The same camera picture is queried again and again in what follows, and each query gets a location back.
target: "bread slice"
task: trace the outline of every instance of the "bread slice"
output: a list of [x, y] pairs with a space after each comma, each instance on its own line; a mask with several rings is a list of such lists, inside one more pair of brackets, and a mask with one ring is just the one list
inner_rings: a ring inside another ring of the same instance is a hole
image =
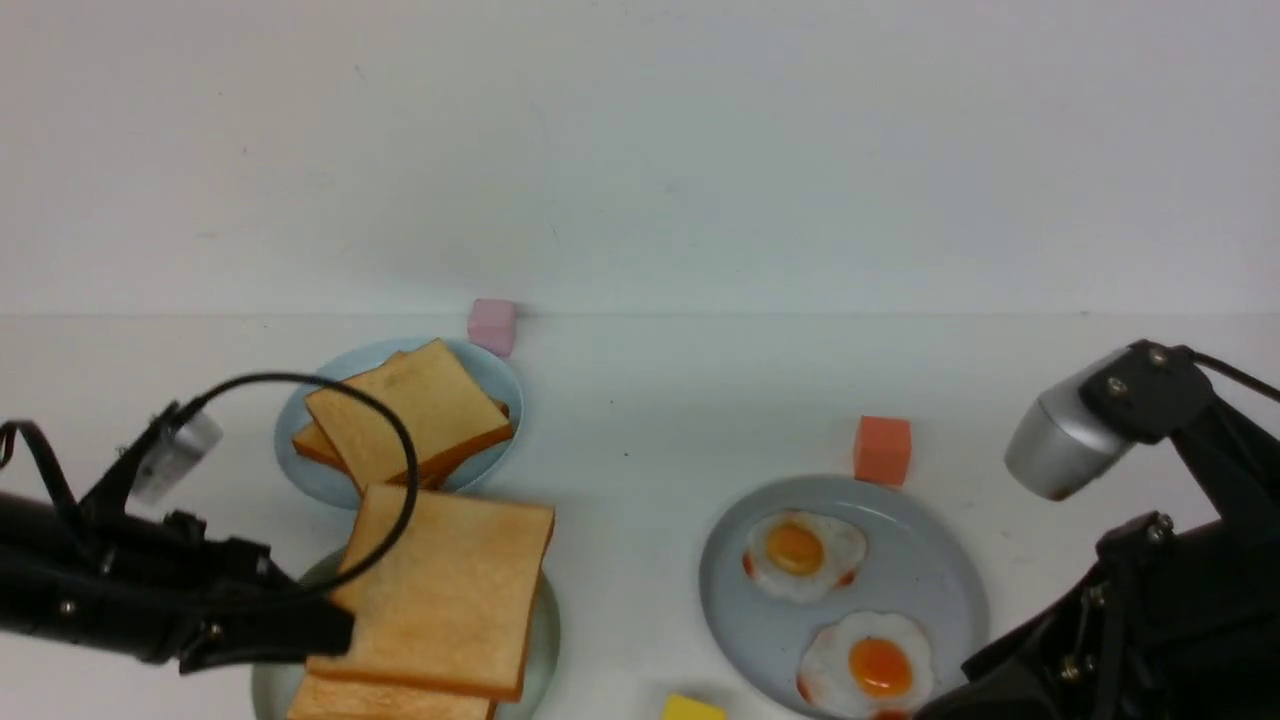
[[[494, 400], [493, 404], [503, 416], [511, 418], [511, 407], [506, 402]], [[338, 448], [329, 442], [329, 438], [324, 436], [324, 432], [315, 423], [307, 423], [301, 430], [293, 433], [293, 451], [307, 460], [328, 465], [340, 473], [347, 471], [347, 466], [342, 464], [342, 456], [338, 455]], [[448, 478], [451, 474], [453, 474], [453, 470], [444, 473], [444, 477]]]
[[[407, 488], [369, 488], [343, 569], [396, 521]], [[515, 702], [524, 692], [534, 591], [556, 511], [420, 491], [401, 541], [333, 600], [356, 615], [351, 650], [314, 656], [333, 679]]]
[[493, 720], [498, 703], [413, 688], [302, 678], [288, 720]]
[[[372, 395], [399, 416], [424, 477], [439, 475], [512, 436], [511, 423], [440, 340], [356, 375], [347, 384]], [[356, 489], [364, 493], [372, 484], [404, 478], [399, 439], [375, 410], [333, 389], [308, 395], [306, 404]]]
[[[344, 379], [343, 382], [349, 382], [361, 375], [367, 375], [370, 373], [374, 373], [378, 369], [385, 366], [388, 363], [398, 360], [406, 355], [408, 354], [404, 352], [403, 350], [397, 350], [396, 352], [392, 352], [387, 357], [387, 360], [383, 360], [381, 365], [379, 365], [378, 368], [352, 375]], [[301, 430], [293, 433], [292, 439], [293, 439], [293, 451], [297, 452], [298, 455], [306, 457], [307, 460], [314, 460], [316, 462], [320, 462], [321, 465], [328, 465], [334, 470], [340, 470], [343, 473], [347, 471], [347, 466], [342, 464], [342, 457], [338, 455], [338, 451], [334, 450], [333, 443], [329, 442], [329, 438], [324, 437], [324, 433], [315, 423], [307, 423], [306, 425], [303, 425]]]

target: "foam block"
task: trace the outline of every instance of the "foam block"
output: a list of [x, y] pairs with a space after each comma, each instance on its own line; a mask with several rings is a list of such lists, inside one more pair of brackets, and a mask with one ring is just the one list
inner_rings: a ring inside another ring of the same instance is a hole
[[509, 357], [516, 346], [516, 304], [476, 300], [467, 320], [467, 338], [498, 357]]
[[726, 720], [727, 717], [724, 711], [716, 706], [678, 694], [667, 698], [667, 708], [662, 714], [662, 720]]
[[900, 487], [911, 464], [911, 423], [897, 418], [863, 415], [854, 441], [854, 477]]

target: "orange cube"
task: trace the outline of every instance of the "orange cube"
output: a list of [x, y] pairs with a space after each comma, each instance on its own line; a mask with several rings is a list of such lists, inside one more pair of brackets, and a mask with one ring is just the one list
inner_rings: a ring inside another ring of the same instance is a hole
[[897, 418], [863, 415], [854, 441], [854, 477], [882, 486], [901, 487], [911, 464], [911, 423]]

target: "plate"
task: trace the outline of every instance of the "plate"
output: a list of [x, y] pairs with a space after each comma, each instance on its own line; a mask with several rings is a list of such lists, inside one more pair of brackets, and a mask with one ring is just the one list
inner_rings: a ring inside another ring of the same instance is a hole
[[[407, 337], [357, 347], [325, 363], [316, 370], [316, 374], [342, 380], [372, 370], [385, 363], [393, 352], [413, 351], [431, 340], [429, 337]], [[458, 465], [458, 469], [449, 475], [442, 488], [445, 492], [468, 492], [474, 491], [498, 465], [498, 461], [516, 441], [516, 436], [520, 434], [525, 396], [520, 389], [520, 382], [516, 380], [516, 373], [497, 355], [461, 340], [445, 340], [444, 342], [489, 397], [500, 400], [511, 407], [512, 438], [468, 457], [466, 462]], [[293, 434], [311, 421], [311, 414], [307, 413], [303, 398], [314, 391], [314, 387], [300, 386], [285, 401], [284, 409], [280, 410], [280, 416], [275, 421], [275, 460], [284, 470], [284, 477], [302, 492], [320, 502], [355, 510], [360, 507], [360, 493], [356, 492], [351, 478], [315, 460], [307, 460], [293, 450]]]
[[[861, 528], [869, 546], [858, 579], [812, 605], [773, 600], [742, 571], [746, 533], [783, 510], [808, 510]], [[762, 693], [806, 717], [829, 715], [796, 691], [800, 657], [818, 630], [855, 610], [901, 612], [933, 647], [934, 697], [959, 685], [960, 664], [988, 642], [982, 582], [951, 533], [916, 501], [844, 475], [765, 486], [737, 501], [707, 539], [699, 566], [703, 615], [724, 657]]]
[[[342, 564], [339, 550], [317, 562], [302, 575], [302, 584], [332, 578]], [[556, 664], [559, 661], [559, 605], [547, 575], [538, 580], [534, 615], [529, 628], [529, 659], [525, 661], [525, 694], [518, 703], [498, 706], [494, 720], [530, 720], [550, 688]], [[293, 693], [305, 674], [302, 665], [256, 664], [250, 674], [250, 693], [256, 720], [285, 720]]]

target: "white backdrop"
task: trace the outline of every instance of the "white backdrop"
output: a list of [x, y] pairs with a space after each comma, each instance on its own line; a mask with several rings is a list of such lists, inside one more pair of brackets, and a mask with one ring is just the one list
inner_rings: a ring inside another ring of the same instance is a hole
[[5, 0], [0, 313], [1277, 311], [1275, 0]]

